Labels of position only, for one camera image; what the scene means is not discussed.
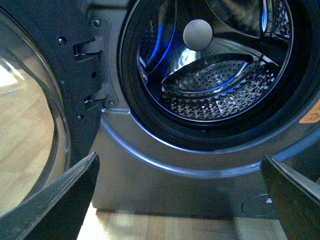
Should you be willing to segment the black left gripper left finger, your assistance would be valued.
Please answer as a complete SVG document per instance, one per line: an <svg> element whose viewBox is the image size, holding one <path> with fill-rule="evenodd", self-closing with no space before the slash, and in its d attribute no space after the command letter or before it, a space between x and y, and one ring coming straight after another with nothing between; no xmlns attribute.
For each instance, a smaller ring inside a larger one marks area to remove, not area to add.
<svg viewBox="0 0 320 240"><path fill-rule="evenodd" d="M92 152L0 218L2 240L75 240L92 201L100 160Z"/></svg>

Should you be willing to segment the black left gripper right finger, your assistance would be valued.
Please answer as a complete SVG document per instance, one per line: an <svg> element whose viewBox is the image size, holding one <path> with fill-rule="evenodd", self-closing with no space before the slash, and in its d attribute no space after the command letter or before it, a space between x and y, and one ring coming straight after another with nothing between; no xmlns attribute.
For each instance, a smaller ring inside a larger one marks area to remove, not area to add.
<svg viewBox="0 0 320 240"><path fill-rule="evenodd" d="M320 238L320 185L271 155L260 164L267 193L289 240Z"/></svg>

